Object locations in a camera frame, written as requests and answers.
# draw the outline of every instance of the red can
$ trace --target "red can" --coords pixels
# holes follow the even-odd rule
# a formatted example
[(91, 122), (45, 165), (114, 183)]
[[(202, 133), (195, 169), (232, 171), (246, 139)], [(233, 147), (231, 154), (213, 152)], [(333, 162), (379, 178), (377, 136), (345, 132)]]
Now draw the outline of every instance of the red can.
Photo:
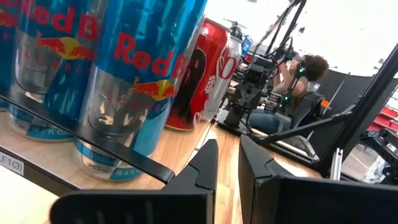
[(222, 72), (229, 53), (231, 31), (206, 18), (171, 109), (166, 127), (193, 130), (205, 110), (216, 76)]

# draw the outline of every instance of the blue and silver can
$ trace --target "blue and silver can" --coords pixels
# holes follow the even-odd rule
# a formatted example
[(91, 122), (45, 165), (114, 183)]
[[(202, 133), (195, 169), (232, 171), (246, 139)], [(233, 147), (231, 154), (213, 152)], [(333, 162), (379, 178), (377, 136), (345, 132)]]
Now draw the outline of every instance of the blue and silver can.
[[(19, 0), (0, 1), (0, 88), (9, 89), (12, 77), (12, 56), (15, 49), (15, 27), (19, 17)], [(8, 103), (0, 99), (0, 111)]]
[[(11, 90), (78, 121), (105, 8), (106, 0), (22, 0)], [(72, 139), (15, 106), (9, 112), (10, 127), (28, 138)]]
[[(207, 0), (109, 1), (91, 70), (83, 124), (150, 156), (193, 52)], [(76, 140), (80, 168), (101, 180), (141, 171)]]

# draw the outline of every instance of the can lid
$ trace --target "can lid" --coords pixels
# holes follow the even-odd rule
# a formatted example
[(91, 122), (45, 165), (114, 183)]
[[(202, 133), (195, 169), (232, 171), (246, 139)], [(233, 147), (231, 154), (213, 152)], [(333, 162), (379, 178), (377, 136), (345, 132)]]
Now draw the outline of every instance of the can lid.
[(205, 21), (206, 22), (210, 22), (210, 23), (212, 23), (214, 25), (217, 25), (218, 27), (223, 28), (224, 30), (227, 30), (228, 32), (231, 32), (230, 28), (224, 26), (223, 24), (220, 24), (219, 22), (214, 21), (213, 19), (210, 19), (209, 17), (206, 17)]
[(238, 39), (237, 37), (234, 37), (231, 35), (231, 39), (238, 41), (239, 43), (243, 43), (243, 41), (241, 39)]

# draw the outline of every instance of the coca-cola can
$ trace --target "coca-cola can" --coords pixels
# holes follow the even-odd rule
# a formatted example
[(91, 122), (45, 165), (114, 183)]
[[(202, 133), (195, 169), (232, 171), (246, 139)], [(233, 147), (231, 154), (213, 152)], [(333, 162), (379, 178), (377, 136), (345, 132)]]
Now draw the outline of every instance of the coca-cola can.
[(182, 131), (195, 129), (216, 78), (228, 61), (230, 37), (229, 28), (209, 18), (205, 19), (166, 127)]
[(228, 89), (232, 75), (235, 72), (236, 66), (238, 65), (239, 59), (242, 55), (242, 40), (231, 36), (228, 44), (228, 58), (224, 62), (224, 67), (222, 70), (217, 72), (215, 85), (212, 88), (206, 108), (201, 116), (201, 118), (206, 121), (212, 120), (217, 114), (220, 103)]

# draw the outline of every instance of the woman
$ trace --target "woman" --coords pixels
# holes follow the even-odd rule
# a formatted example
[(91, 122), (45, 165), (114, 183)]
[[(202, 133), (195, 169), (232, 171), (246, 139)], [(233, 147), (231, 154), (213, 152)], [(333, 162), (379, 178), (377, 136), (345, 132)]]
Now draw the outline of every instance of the woman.
[[(329, 68), (328, 62), (321, 56), (304, 55), (300, 61), (293, 60), (289, 69), (285, 63), (281, 63), (279, 66), (280, 73), (274, 78), (274, 89), (273, 93), (283, 95), (289, 88), (294, 78), (296, 69), (300, 64), (304, 64), (305, 75), (300, 77), (296, 87), (292, 92), (292, 99), (286, 106), (286, 113), (291, 115), (295, 108), (295, 103), (300, 97), (302, 97), (307, 88), (309, 82), (317, 81)], [(268, 113), (263, 109), (253, 110), (249, 117), (249, 125), (252, 128), (258, 129), (266, 134), (274, 134), (279, 130), (279, 118), (274, 114)], [(283, 130), (290, 129), (289, 124), (284, 124)]]

